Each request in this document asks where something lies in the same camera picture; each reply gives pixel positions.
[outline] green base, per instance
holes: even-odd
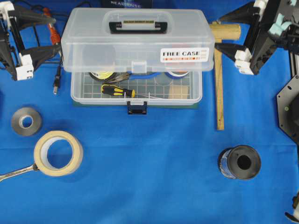
[[[195,103],[190,106],[166,106],[166,105],[165,106],[153,106],[153,105],[150,105],[148,107],[172,108],[172,109],[198,109],[198,104],[199,103]],[[78,103],[76,101],[73,101],[73,105],[74,106],[83,106],[83,107],[86,107],[86,106],[125,106],[125,105],[86,105],[86,104]]]

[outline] wrench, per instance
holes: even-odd
[[[13,177],[13,176],[24,174],[24,173],[29,172],[29,171],[38,171],[38,170],[39,169],[36,166],[36,164],[33,163],[29,167],[25,167],[25,168],[15,170],[15,171],[7,173],[7,174],[0,175],[0,182],[3,181],[3,180],[5,180],[5,179],[7,179],[7,178]]]

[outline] toolbox lid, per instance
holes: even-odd
[[[61,45],[73,72],[207,71],[214,36],[200,10],[75,8]]]

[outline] blue tablecloth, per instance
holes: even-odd
[[[154,0],[154,7],[201,9],[211,22],[246,2]],[[79,1],[32,3],[69,13]],[[242,30],[239,43],[247,27]],[[47,27],[38,32],[42,44],[49,45]],[[36,46],[31,28],[21,34],[27,48]],[[29,172],[2,181],[0,223],[290,223],[284,212],[292,212],[298,190],[297,150],[278,128],[276,105],[276,94],[290,79],[286,51],[277,50],[258,76],[239,74],[223,57],[222,132],[216,131],[213,71],[203,73],[198,109],[151,107],[146,116],[129,116],[123,106],[73,106],[71,74],[65,71],[54,96],[56,67],[42,65],[32,80],[20,82],[1,71],[0,171],[32,164],[36,142],[51,130],[80,140],[82,165],[68,176]],[[24,106],[43,118],[42,129],[31,137],[17,135],[10,125],[13,113]],[[254,147],[261,157],[261,171],[250,181],[226,179],[217,167],[220,152],[240,144]]]

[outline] black spool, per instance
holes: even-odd
[[[227,178],[250,180],[260,171],[261,159],[254,148],[237,146],[221,152],[218,166]]]

